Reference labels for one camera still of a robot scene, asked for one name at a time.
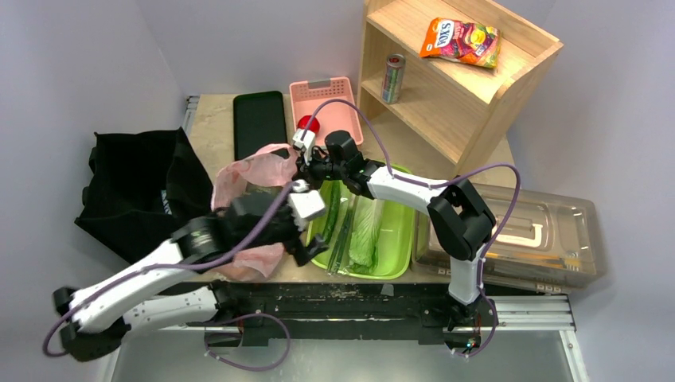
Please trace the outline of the green cucumber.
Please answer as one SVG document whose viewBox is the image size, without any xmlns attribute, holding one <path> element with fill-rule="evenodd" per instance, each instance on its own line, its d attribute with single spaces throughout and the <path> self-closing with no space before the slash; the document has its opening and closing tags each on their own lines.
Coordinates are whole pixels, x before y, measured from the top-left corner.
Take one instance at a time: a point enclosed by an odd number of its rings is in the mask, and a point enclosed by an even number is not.
<svg viewBox="0 0 675 382">
<path fill-rule="evenodd" d="M 341 183 L 339 181 L 332 181 L 329 183 L 329 186 L 327 194 L 328 210 L 322 230 L 322 237 L 327 243 L 332 239 L 341 204 Z"/>
</svg>

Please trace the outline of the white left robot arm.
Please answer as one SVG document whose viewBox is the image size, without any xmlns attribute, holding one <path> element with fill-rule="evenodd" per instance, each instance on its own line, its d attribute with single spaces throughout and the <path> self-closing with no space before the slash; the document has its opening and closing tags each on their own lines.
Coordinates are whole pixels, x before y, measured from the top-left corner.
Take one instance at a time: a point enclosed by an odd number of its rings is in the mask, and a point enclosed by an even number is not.
<svg viewBox="0 0 675 382">
<path fill-rule="evenodd" d="M 233 260 L 244 249 L 282 244 L 299 266 L 326 245 L 315 236 L 309 246 L 300 240 L 310 221 L 326 205 L 316 190 L 278 195 L 251 193 L 229 206 L 192 219 L 147 257 L 118 274 L 84 289 L 62 287 L 53 293 L 60 321 L 57 334 L 62 354 L 92 361 L 112 353 L 123 339 L 167 326 L 214 321 L 228 325 L 237 315 L 234 300 L 210 286 L 182 294 L 165 290 Z"/>
</svg>

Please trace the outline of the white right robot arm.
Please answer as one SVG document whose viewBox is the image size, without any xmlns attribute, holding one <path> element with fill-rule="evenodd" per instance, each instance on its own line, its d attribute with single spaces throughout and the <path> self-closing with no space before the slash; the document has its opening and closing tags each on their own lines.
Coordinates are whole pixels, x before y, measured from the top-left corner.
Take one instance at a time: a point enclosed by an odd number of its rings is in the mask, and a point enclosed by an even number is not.
<svg viewBox="0 0 675 382">
<path fill-rule="evenodd" d="M 428 216 L 442 249 L 451 257 L 447 302 L 449 318 L 465 324 L 478 313 L 478 264 L 492 237 L 494 214 L 467 180 L 414 177 L 367 159 L 347 131 L 326 136 L 326 150 L 314 134 L 297 130 L 292 146 L 299 153 L 298 176 L 313 186 L 339 181 L 360 197 L 396 202 Z"/>
</svg>

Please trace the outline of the pink plastic grocery bag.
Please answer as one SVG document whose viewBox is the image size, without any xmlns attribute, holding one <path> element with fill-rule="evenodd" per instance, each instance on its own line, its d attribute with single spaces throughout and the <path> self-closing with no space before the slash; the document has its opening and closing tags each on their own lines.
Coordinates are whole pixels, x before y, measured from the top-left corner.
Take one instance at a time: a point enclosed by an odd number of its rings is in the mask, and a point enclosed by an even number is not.
<svg viewBox="0 0 675 382">
<path fill-rule="evenodd" d="M 281 187 L 295 175 L 297 152 L 287 143 L 269 144 L 245 159 L 219 171 L 213 185 L 211 208 L 227 207 L 244 195 L 250 185 Z M 237 253 L 231 263 L 213 270 L 229 281 L 255 282 L 269 278 L 284 254 L 282 244 L 251 248 Z"/>
</svg>

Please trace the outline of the napa cabbage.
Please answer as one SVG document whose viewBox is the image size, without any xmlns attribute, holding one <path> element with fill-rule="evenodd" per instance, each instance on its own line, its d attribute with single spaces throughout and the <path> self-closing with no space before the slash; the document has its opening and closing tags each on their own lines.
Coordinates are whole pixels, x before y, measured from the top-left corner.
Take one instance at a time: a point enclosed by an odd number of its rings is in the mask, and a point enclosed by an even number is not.
<svg viewBox="0 0 675 382">
<path fill-rule="evenodd" d="M 358 197 L 349 239 L 348 270 L 369 275 L 377 265 L 377 244 L 384 211 L 384 202 Z"/>
</svg>

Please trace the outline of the red tomato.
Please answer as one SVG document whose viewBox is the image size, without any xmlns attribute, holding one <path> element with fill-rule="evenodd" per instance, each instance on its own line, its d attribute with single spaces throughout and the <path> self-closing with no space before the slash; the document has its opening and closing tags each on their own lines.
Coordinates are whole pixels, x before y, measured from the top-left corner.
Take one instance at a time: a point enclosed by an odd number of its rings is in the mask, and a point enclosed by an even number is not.
<svg viewBox="0 0 675 382">
<path fill-rule="evenodd" d="M 310 115 L 304 115 L 297 123 L 297 130 L 304 130 L 307 128 L 309 131 L 314 134 L 318 134 L 320 131 L 321 125 L 317 118 L 312 118 Z"/>
</svg>

